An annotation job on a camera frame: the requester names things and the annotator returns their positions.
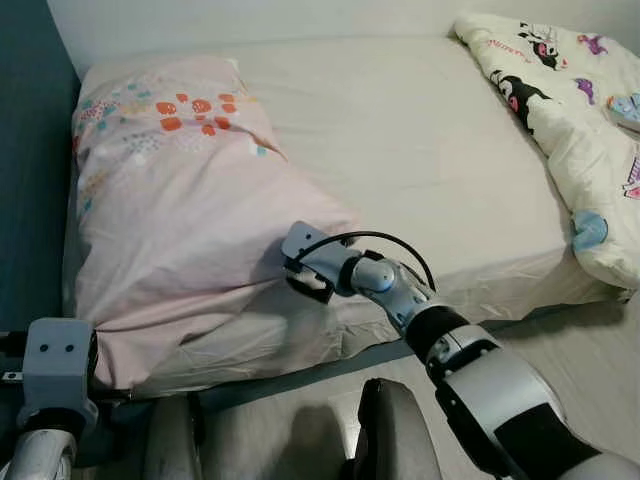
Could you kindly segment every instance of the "black cable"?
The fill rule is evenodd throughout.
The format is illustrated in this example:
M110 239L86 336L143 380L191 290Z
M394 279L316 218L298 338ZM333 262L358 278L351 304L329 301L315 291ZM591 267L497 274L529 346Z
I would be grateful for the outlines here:
M311 252L315 252L320 247L324 247L325 245L328 245L329 243L339 242L341 240L347 240L349 238L357 238L357 237L383 238L385 240L389 240L390 242L393 242L393 243L396 243L396 244L400 245L402 248L404 248L409 253L411 253L411 255L413 255L413 257L418 261L418 263L420 264L420 266L424 270L425 275L427 276L427 282L429 283L429 288L431 288L431 290L433 290L434 292L436 291L436 284L433 281L433 275L431 275L431 270L429 270L429 266L427 265L427 262L424 261L424 258L422 258L422 256L420 256L420 254L416 251L416 249L413 248L411 245L409 245L407 242L405 242L404 240L401 240L398 237L395 237L395 236L393 236L393 235L391 235L389 233L375 232L375 231L372 231L372 230L362 230L362 231L347 232L347 233L340 233L338 235L333 235L331 237L324 238L324 239L314 243L310 247L302 249L300 251L300 253L296 256L296 258L293 259L293 261L294 262L299 262L304 257L309 255ZM424 281L422 279L418 278L418 280L420 280L420 282L422 284L424 284Z

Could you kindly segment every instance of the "white wall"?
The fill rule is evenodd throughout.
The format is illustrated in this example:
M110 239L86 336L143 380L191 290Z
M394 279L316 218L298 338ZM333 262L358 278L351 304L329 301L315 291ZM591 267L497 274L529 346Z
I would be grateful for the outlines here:
M79 74L142 52L328 35L445 35L463 9L612 36L640 53L638 0L48 0Z

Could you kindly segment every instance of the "mattress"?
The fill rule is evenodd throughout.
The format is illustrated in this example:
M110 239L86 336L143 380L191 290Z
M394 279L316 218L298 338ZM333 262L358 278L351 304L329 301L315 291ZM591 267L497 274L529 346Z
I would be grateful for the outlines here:
M619 294L577 264L569 214L543 154L457 41L333 39L204 50L238 60L290 160L357 211L364 228L420 251L440 294L469 320L519 320L537 307ZM82 92L144 62L98 65ZM358 245L409 260L378 241ZM139 394L273 376L397 338L371 303L309 302L276 284L247 315L181 345ZM284 313L282 305L289 305Z

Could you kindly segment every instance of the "wall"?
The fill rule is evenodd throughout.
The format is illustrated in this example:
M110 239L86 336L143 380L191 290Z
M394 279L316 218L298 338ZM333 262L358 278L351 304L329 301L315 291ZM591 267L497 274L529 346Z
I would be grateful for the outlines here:
M73 70L45 0L0 15L0 329L61 313Z
M600 32L640 53L638 0L49 0L81 76L93 63L216 43L445 35L467 9Z

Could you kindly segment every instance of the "pillow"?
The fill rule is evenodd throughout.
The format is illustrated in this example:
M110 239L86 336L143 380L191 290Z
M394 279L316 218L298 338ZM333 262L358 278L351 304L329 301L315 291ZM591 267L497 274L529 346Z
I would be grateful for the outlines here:
M76 316L103 328L141 310L157 326L172 299L280 277L296 220L329 233L355 225L288 163L232 61L150 62L84 94L73 128L88 251Z

